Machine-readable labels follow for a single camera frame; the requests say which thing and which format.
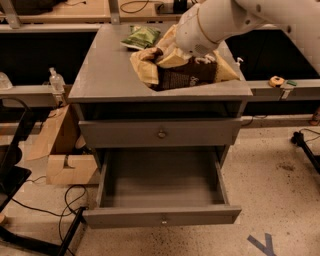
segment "closed drawer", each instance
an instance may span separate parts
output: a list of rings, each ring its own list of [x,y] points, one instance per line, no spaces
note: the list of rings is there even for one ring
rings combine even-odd
[[[240,125],[240,118],[79,122],[93,148],[232,145]]]

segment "cabinet top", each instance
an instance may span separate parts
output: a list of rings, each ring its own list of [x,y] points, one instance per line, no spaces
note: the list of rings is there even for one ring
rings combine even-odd
[[[159,28],[161,35],[164,35],[172,24],[145,25]],[[244,79],[161,92],[148,88],[133,70],[130,62],[132,52],[120,44],[130,34],[130,25],[101,26],[71,89],[70,102],[242,100],[252,96]],[[227,45],[222,43],[218,50],[243,77]]]

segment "tape mark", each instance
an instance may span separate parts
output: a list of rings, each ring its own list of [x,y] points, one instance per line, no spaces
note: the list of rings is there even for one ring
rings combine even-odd
[[[267,256],[276,256],[273,251],[273,244],[272,244],[272,236],[270,234],[265,233],[266,238],[266,246],[260,243],[257,239],[253,236],[248,237],[248,241],[252,243],[255,247],[257,247],[261,252],[263,252]]]

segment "wire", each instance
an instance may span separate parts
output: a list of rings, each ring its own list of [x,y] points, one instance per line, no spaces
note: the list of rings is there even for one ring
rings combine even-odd
[[[78,3],[74,3],[74,4],[69,4],[67,2],[63,2],[65,5],[69,5],[69,6],[75,6],[75,5],[78,5],[78,4],[87,4],[86,1],[82,1],[82,2],[78,2]]]
[[[44,179],[44,178],[46,178],[46,177],[47,177],[47,176],[40,176],[39,178],[37,178],[37,179],[35,179],[35,180],[26,180],[26,182],[27,182],[27,181],[30,181],[30,182],[32,182],[32,183],[37,183],[38,180]]]
[[[125,9],[123,9],[123,7],[125,7],[127,5],[131,5],[131,4],[135,4],[135,3],[144,3],[144,5],[140,9],[135,10],[135,11],[126,11]],[[124,3],[124,4],[120,5],[120,10],[123,11],[124,13],[131,13],[131,14],[132,13],[137,13],[137,12],[142,11],[144,8],[146,8],[148,3],[161,3],[161,4],[164,4],[162,1],[150,1],[150,0],[146,0],[146,1],[131,1],[131,2],[127,2],[127,3]]]
[[[314,134],[317,134],[318,136],[313,138],[313,139],[310,139],[310,140],[305,140],[304,142],[307,143],[309,141],[313,141],[313,140],[317,140],[320,138],[320,132],[316,132],[314,130],[311,130],[311,129],[308,129],[308,128],[303,128],[299,131],[299,133],[301,133],[302,131],[308,131],[308,132],[311,132],[311,133],[314,133]]]
[[[13,202],[15,202],[16,204],[24,207],[24,208],[27,208],[29,210],[33,210],[33,211],[38,211],[38,212],[45,212],[45,213],[49,213],[53,216],[56,216],[56,217],[61,217],[61,214],[56,214],[54,212],[50,212],[50,211],[47,211],[47,210],[43,210],[43,209],[39,209],[39,208],[35,208],[35,207],[31,207],[31,206],[28,206],[28,205],[25,205],[23,203],[20,203],[19,201],[17,201],[16,199],[12,198],[11,199]],[[62,217],[67,217],[67,216],[70,216],[72,214],[72,212],[68,213],[68,214],[65,214],[63,215]]]
[[[82,193],[80,196],[78,196],[77,198],[75,198],[74,200],[72,200],[70,203],[68,203],[68,200],[67,200],[68,193],[70,192],[71,189],[73,189],[73,188],[75,188],[75,187],[81,187],[81,188],[83,188],[83,193]],[[22,206],[22,207],[25,207],[25,208],[27,208],[27,209],[29,209],[29,210],[34,210],[34,211],[39,211],[39,212],[45,212],[45,213],[49,213],[49,214],[51,214],[51,215],[54,215],[54,216],[56,216],[56,217],[59,217],[60,219],[59,219],[58,230],[59,230],[60,239],[61,239],[61,241],[63,242],[63,237],[62,237],[62,233],[61,233],[61,222],[62,222],[62,218],[63,218],[63,217],[70,216],[71,214],[75,214],[75,215],[77,214],[77,211],[80,209],[80,207],[77,208],[77,209],[72,209],[72,208],[70,207],[70,205],[73,204],[74,202],[76,202],[77,200],[79,200],[79,199],[80,199],[81,197],[83,197],[86,193],[87,193],[87,189],[86,189],[85,186],[83,186],[83,185],[73,185],[73,186],[69,187],[69,188],[67,189],[67,191],[65,192],[65,194],[64,194],[64,201],[65,201],[65,203],[66,203],[66,207],[63,209],[63,211],[62,211],[61,214],[56,214],[56,213],[53,213],[53,212],[50,212],[50,211],[47,211],[47,210],[43,210],[43,209],[39,209],[39,208],[27,206],[27,205],[22,204],[22,203],[20,203],[19,201],[15,200],[14,198],[12,198],[11,200],[12,200],[13,202],[15,202],[16,204],[18,204],[18,205],[20,205],[20,206]],[[67,209],[69,209],[70,213],[64,214],[64,212],[65,212]],[[68,251],[70,252],[71,255],[73,255],[73,256],[75,255],[69,248],[68,248]]]
[[[72,200],[70,203],[68,203],[68,200],[67,200],[67,196],[68,196],[68,193],[71,189],[75,188],[75,187],[81,187],[83,188],[83,193],[78,196],[76,199]],[[62,211],[61,213],[61,217],[59,219],[59,225],[58,225],[58,229],[59,229],[59,236],[60,236],[60,239],[61,241],[63,242],[63,237],[62,237],[62,233],[61,233],[61,222],[62,222],[62,216],[64,215],[64,212],[69,209],[70,213],[73,213],[74,215],[77,214],[77,210],[79,210],[79,208],[77,210],[74,210],[70,207],[71,204],[73,204],[74,202],[76,202],[77,200],[79,200],[81,197],[83,197],[85,194],[87,193],[87,189],[85,188],[85,186],[83,185],[73,185],[71,187],[68,188],[68,190],[66,191],[66,193],[64,194],[64,201],[66,203],[66,207],[64,208],[64,210]],[[68,251],[71,253],[71,255],[74,256],[74,253],[68,248]]]
[[[248,123],[243,124],[243,125],[241,125],[241,126],[242,126],[242,127],[244,127],[244,126],[249,126],[250,124],[252,124],[254,118],[265,119],[265,118],[267,118],[267,117],[268,117],[268,115],[264,115],[264,116],[258,116],[258,115],[251,116],[251,120],[250,120]]]

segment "water bottle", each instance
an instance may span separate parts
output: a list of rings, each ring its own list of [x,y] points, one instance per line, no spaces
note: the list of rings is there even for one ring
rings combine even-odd
[[[9,90],[12,87],[9,77],[5,73],[0,72],[0,90]]]
[[[65,85],[63,77],[60,74],[58,74],[54,68],[49,68],[49,71],[51,73],[51,76],[49,77],[49,81],[53,89],[56,92],[63,93],[64,92],[63,86]]]

